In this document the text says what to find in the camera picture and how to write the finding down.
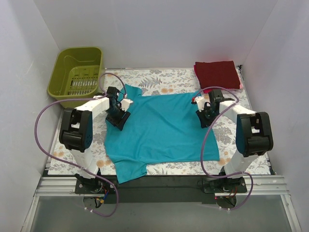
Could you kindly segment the teal t shirt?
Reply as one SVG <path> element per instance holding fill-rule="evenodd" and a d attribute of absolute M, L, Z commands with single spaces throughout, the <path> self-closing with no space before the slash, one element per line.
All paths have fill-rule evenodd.
<path fill-rule="evenodd" d="M 201 128 L 193 93 L 143 96 L 138 87 L 126 85 L 133 104 L 122 131 L 109 122 L 105 150 L 115 165 L 120 184 L 145 176 L 148 164 L 220 159 L 212 130 Z"/>

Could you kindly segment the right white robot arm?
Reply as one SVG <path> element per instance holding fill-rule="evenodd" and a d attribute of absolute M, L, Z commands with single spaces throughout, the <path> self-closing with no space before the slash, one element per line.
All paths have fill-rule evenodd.
<path fill-rule="evenodd" d="M 209 93 L 209 100 L 195 95 L 191 103 L 197 105 L 196 115 L 202 128 L 211 130 L 221 116 L 236 124 L 236 151 L 231 160 L 222 167 L 218 175 L 208 175 L 200 184 L 205 192 L 246 192 L 244 175 L 247 168 L 259 156 L 273 148 L 273 137 L 269 115 L 255 112 L 238 104 L 237 96 L 226 98 L 222 88 L 215 88 Z"/>

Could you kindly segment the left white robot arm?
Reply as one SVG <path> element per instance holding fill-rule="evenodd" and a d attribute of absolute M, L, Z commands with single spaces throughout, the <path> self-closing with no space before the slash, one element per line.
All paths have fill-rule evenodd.
<path fill-rule="evenodd" d="M 93 141 L 93 120 L 106 112 L 107 121 L 121 131 L 130 116 L 128 109 L 133 100 L 124 96 L 119 101 L 119 94 L 117 88 L 109 87 L 106 94 L 97 93 L 92 100 L 83 105 L 64 110 L 59 141 L 73 155 L 76 164 L 82 168 L 81 173 L 75 177 L 92 193 L 98 193 L 103 188 L 103 181 L 87 172 L 97 174 L 99 171 L 90 150 Z"/>

